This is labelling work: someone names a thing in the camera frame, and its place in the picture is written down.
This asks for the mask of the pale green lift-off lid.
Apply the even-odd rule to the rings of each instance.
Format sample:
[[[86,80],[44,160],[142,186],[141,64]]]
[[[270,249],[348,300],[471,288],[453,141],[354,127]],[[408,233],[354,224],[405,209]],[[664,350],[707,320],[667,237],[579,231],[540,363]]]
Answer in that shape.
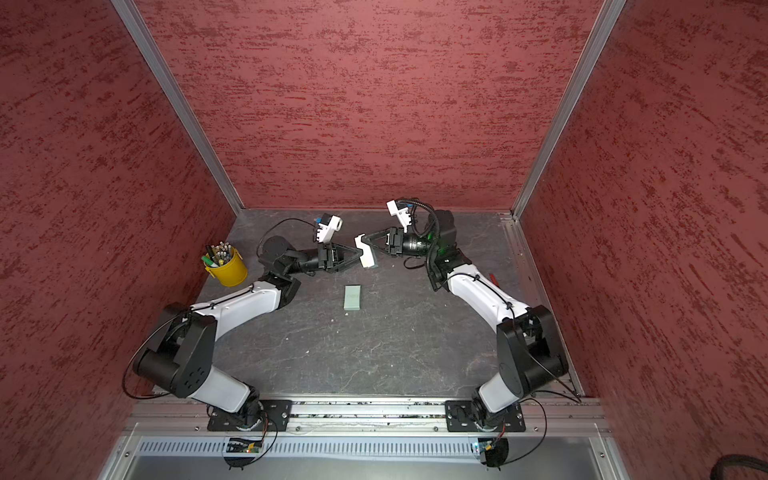
[[[372,240],[366,234],[360,234],[355,237],[355,245],[361,251],[360,263],[364,269],[372,269],[378,266],[376,254]]]

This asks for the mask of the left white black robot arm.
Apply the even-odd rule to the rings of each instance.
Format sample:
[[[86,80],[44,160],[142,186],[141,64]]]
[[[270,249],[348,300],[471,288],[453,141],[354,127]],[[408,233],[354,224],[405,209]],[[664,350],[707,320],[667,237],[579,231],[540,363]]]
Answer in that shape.
[[[171,304],[137,349],[127,372],[177,398],[205,404],[211,430],[268,429],[268,414],[255,387],[213,365],[216,342],[243,324],[286,307],[298,292],[298,274],[336,273],[353,267],[364,251],[334,242],[297,250],[281,236],[268,238],[259,261],[264,273],[245,289],[208,303]]]

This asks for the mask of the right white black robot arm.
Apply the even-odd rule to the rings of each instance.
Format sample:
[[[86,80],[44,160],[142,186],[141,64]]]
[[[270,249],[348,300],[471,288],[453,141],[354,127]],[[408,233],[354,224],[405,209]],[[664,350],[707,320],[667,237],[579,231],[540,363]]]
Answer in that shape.
[[[504,292],[462,252],[453,214],[418,201],[392,201],[397,225],[356,237],[361,264],[380,255],[423,261],[433,290],[445,290],[469,305],[496,334],[496,374],[468,401],[446,405],[451,431],[504,429],[520,404],[569,372],[552,312],[530,306]]]

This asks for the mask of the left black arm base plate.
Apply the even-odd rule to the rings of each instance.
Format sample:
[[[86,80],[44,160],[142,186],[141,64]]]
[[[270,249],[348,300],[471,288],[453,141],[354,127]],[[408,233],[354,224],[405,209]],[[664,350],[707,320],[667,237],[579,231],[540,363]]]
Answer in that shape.
[[[207,430],[211,432],[256,432],[272,429],[284,432],[293,403],[290,400],[261,399],[247,401],[231,413],[208,407]]]

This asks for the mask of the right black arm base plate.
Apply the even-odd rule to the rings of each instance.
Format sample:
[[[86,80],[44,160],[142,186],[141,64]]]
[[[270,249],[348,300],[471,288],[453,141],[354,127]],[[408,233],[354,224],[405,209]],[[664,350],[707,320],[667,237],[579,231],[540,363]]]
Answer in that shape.
[[[490,413],[480,400],[448,400],[444,403],[446,425],[449,432],[505,432],[526,430],[519,403],[499,412]]]

